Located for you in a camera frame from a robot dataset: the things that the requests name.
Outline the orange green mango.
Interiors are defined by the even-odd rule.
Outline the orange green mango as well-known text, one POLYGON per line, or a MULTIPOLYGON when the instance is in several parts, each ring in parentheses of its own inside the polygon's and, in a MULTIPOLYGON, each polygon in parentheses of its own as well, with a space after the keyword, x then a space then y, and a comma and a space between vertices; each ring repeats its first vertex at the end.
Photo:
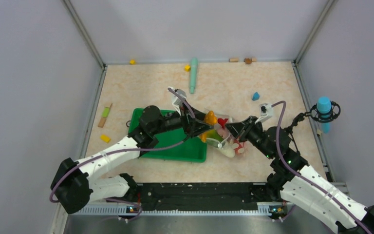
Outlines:
POLYGON ((219 144, 224 140, 223 137, 214 129, 206 131, 198 136, 203 142, 214 147, 218 147, 219 144))

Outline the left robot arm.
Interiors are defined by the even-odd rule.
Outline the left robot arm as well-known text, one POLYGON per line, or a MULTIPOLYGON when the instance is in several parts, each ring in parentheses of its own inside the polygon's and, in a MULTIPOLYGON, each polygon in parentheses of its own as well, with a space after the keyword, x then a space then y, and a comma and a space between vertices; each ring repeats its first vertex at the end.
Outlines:
POLYGON ((205 117, 205 113, 184 104, 179 111, 166 115, 153 105, 144 108, 138 126, 114 145, 87 158, 63 160, 50 186, 50 201, 60 203, 66 213, 74 214, 96 200, 110 197, 134 200, 137 189, 128 174, 107 179, 101 176, 124 162, 158 151, 158 134, 182 129, 189 139, 212 130, 213 124, 206 123, 205 117))

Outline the red chili pepper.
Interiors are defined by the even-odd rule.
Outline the red chili pepper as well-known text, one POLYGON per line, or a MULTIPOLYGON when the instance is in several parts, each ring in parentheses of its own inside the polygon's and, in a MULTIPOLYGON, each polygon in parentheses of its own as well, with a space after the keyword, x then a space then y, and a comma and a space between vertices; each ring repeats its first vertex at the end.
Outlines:
POLYGON ((228 118, 218 118, 218 124, 222 127, 225 128, 225 125, 229 122, 228 118))

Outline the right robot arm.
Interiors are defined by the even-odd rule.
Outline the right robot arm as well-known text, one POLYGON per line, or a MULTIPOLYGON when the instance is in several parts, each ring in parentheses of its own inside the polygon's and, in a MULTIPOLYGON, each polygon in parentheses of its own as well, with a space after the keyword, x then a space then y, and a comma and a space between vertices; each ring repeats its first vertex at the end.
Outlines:
POLYGON ((374 234, 374 206, 356 202, 322 177, 300 152, 290 148, 292 138, 276 126, 264 130, 256 117, 226 123, 239 142, 249 142, 272 162, 266 195, 305 210, 336 234, 374 234))

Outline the clear dotted zip bag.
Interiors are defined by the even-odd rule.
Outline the clear dotted zip bag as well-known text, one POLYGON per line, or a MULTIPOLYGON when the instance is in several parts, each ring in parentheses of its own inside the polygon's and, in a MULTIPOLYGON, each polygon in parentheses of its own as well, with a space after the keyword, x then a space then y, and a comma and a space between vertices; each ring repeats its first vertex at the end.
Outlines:
MULTIPOLYGON (((205 111, 204 113, 208 113, 210 110, 205 108, 205 111)), ((232 123, 234 118, 230 115, 225 115, 225 114, 221 114, 221 113, 217 113, 217 112, 214 112, 216 117, 217 118, 228 118, 229 119, 229 122, 228 123, 232 123)), ((230 132, 226 129, 226 128, 222 128, 218 123, 216 123, 214 126, 214 130, 216 130, 222 137, 223 139, 227 139, 229 141, 231 141, 234 145, 233 145, 233 148, 235 149, 235 153, 236 155, 234 157, 237 157, 237 156, 242 156, 245 152, 245 143, 244 142, 238 142, 236 139, 234 139, 232 137, 232 135, 230 134, 230 132)))

